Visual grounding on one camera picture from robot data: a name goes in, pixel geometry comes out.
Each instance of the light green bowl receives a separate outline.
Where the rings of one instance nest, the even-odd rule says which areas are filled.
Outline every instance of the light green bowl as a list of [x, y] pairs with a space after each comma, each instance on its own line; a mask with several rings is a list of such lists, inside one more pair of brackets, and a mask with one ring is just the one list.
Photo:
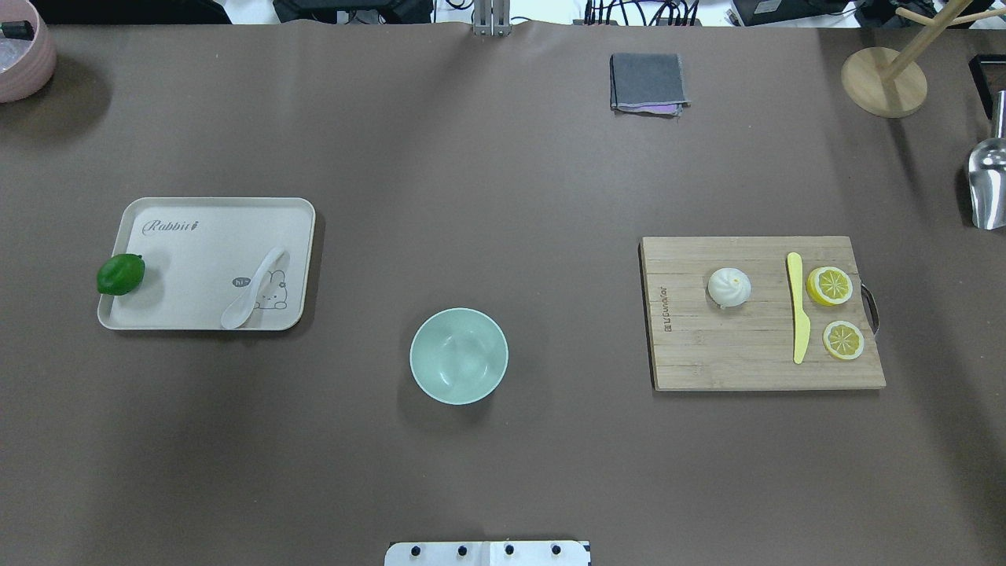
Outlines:
[[415, 332], [408, 365], [420, 388], [441, 403], [467, 405], [503, 381], [510, 351], [499, 326], [470, 309], [431, 317]]

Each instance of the pink bowl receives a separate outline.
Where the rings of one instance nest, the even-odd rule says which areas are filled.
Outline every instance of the pink bowl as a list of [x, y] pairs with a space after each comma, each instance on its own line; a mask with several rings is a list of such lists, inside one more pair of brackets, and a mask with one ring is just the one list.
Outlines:
[[45, 22], [28, 0], [0, 0], [0, 21], [28, 20], [35, 28], [35, 39], [21, 58], [0, 72], [0, 103], [35, 93], [52, 77], [56, 66], [56, 47]]

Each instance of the wooden base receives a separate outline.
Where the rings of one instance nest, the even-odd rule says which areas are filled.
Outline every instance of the wooden base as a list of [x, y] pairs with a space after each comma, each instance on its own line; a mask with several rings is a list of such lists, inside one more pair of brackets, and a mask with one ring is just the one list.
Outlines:
[[880, 79], [880, 71], [896, 56], [894, 49], [868, 47], [845, 59], [842, 86], [866, 112], [883, 118], [903, 118], [926, 102], [926, 74], [914, 62], [908, 63], [894, 79], [888, 82]]

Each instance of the bowl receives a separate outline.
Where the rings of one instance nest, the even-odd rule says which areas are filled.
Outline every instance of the bowl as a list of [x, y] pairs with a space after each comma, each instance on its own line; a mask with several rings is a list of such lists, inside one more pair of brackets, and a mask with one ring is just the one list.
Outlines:
[[503, 381], [510, 359], [503, 331], [485, 315], [450, 309], [415, 332], [408, 365], [420, 389], [441, 403], [467, 405]]
[[23, 99], [38, 91], [52, 77], [56, 66], [56, 47], [52, 34], [45, 27], [38, 11], [28, 0], [0, 0], [0, 21], [28, 20], [35, 28], [35, 38], [24, 52], [15, 51], [7, 44], [9, 59], [0, 65], [7, 69], [0, 72], [0, 103]]

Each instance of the folded cloth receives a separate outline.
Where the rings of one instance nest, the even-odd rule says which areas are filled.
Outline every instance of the folded cloth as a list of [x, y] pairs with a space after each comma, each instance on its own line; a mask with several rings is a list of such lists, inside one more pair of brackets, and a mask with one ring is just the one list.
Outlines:
[[615, 53], [611, 67], [612, 110], [678, 116], [691, 102], [676, 53]]

